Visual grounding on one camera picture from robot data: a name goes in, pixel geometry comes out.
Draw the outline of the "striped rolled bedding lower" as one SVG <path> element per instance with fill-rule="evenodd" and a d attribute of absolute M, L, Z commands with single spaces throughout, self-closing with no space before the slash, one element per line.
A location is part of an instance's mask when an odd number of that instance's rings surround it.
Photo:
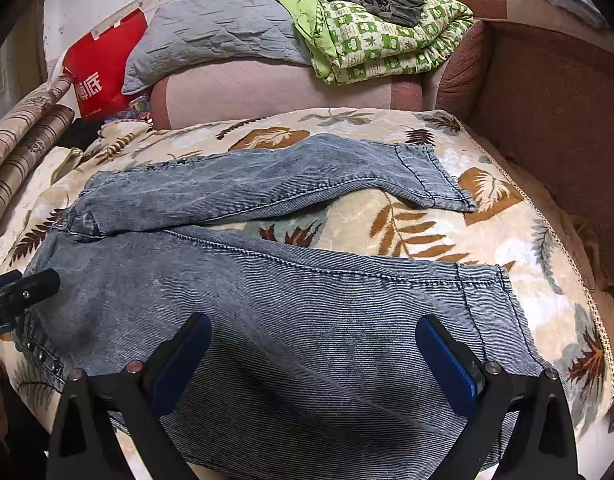
<path fill-rule="evenodd" d="M 74 110 L 58 104 L 40 118 L 0 166 L 0 222 L 22 183 L 65 133 Z"/>

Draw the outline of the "green patterned folded quilt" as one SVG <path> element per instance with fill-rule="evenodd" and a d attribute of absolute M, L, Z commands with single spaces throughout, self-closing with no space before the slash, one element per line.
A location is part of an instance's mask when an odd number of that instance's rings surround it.
<path fill-rule="evenodd" d="M 419 24 L 403 26 L 344 0 L 277 0 L 304 40 L 316 77 L 326 84 L 430 72 L 459 47 L 472 10 L 458 0 L 423 0 Z"/>

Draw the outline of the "dark grey garment on quilt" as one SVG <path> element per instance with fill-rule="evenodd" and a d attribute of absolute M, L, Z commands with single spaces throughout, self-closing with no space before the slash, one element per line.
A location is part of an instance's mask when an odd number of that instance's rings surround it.
<path fill-rule="evenodd" d="M 327 0 L 346 1 L 362 6 L 369 13 L 395 25 L 415 27 L 422 19 L 425 0 Z"/>

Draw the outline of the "leaf pattern beige blanket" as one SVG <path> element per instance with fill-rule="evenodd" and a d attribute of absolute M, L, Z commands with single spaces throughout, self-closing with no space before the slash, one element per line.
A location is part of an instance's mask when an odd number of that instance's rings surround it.
<path fill-rule="evenodd" d="M 154 129 L 105 125 L 80 163 L 36 200 L 18 236 L 0 234 L 0 274 L 23 270 L 85 182 L 100 171 L 243 148 L 287 148 L 319 133 L 431 148 L 470 192 L 471 214 L 416 212 L 379 191 L 342 198 L 294 219 L 245 223 L 264 240 L 359 255 L 497 264 L 508 270 L 539 352 L 565 380 L 582 474 L 614 461 L 614 341 L 601 316 L 612 298 L 596 287 L 584 241 L 542 185 L 503 160 L 443 110 L 313 108 L 242 122 Z"/>

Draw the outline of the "colourful small packet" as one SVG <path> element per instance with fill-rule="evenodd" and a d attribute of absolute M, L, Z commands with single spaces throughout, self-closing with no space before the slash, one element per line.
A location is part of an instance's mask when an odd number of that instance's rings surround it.
<path fill-rule="evenodd" d="M 124 110 L 120 110 L 104 119 L 105 122 L 116 122 L 117 120 L 142 120 L 150 122 L 152 120 L 150 99 L 146 94 L 138 96 L 129 102 Z"/>

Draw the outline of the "striped rolled bedding upper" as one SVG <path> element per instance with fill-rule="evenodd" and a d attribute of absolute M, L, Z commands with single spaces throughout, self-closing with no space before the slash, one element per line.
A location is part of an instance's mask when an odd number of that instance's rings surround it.
<path fill-rule="evenodd" d="M 40 119 L 49 114 L 73 85 L 73 79 L 61 75 L 45 82 L 17 102 L 0 121 L 0 166 Z"/>

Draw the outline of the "blue denim jeans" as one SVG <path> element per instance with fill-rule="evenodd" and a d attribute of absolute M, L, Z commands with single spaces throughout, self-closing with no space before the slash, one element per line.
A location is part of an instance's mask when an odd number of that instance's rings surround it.
<path fill-rule="evenodd" d="M 508 273 L 223 228 L 365 188 L 475 208 L 431 148 L 331 134 L 100 172 L 28 265 L 61 284 L 24 314 L 16 346 L 62 382 L 150 356 L 202 312 L 211 345 L 164 420 L 189 462 L 248 479 L 425 479 L 464 422 L 415 344 L 421 316 L 511 373 L 543 370 Z"/>

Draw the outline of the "pink brown headboard cushion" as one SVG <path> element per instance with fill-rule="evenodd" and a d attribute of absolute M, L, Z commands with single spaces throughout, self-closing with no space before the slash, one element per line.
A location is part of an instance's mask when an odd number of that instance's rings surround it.
<path fill-rule="evenodd" d="M 307 66 L 234 60 L 179 70 L 153 87 L 153 126 L 176 129 L 315 107 L 421 110 L 421 78 L 384 77 L 329 86 Z"/>

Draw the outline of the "white floral thin quilt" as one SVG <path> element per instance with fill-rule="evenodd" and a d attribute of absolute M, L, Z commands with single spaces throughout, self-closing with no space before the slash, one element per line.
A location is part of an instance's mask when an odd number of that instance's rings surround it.
<path fill-rule="evenodd" d="M 83 154 L 80 148 L 51 148 L 13 197 L 1 221 L 0 234 L 18 236 L 39 195 L 74 169 Z"/>

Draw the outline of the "striped rolled bedding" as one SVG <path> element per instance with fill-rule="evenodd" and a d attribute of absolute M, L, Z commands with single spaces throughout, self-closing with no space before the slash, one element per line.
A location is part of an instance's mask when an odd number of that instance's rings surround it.
<path fill-rule="evenodd" d="M 74 110 L 58 104 L 40 118 L 0 166 L 0 222 L 22 183 L 65 133 Z"/>
<path fill-rule="evenodd" d="M 40 119 L 49 114 L 73 85 L 73 79 L 61 75 L 45 82 L 17 102 L 0 121 L 0 166 Z"/>

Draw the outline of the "grey quilted pillow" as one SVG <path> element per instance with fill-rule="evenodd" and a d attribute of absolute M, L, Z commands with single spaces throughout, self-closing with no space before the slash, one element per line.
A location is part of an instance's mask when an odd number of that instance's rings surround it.
<path fill-rule="evenodd" d="M 310 63 L 277 0 L 178 0 L 156 10 L 128 55 L 122 93 L 133 96 L 177 70 L 227 58 Z"/>

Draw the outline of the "red paper shopping bag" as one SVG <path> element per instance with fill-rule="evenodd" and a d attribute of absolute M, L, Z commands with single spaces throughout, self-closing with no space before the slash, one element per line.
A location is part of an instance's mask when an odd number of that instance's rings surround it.
<path fill-rule="evenodd" d="M 128 107 L 122 93 L 125 66 L 147 27 L 137 9 L 97 38 L 88 32 L 66 51 L 63 73 L 72 78 L 81 118 L 100 120 Z"/>

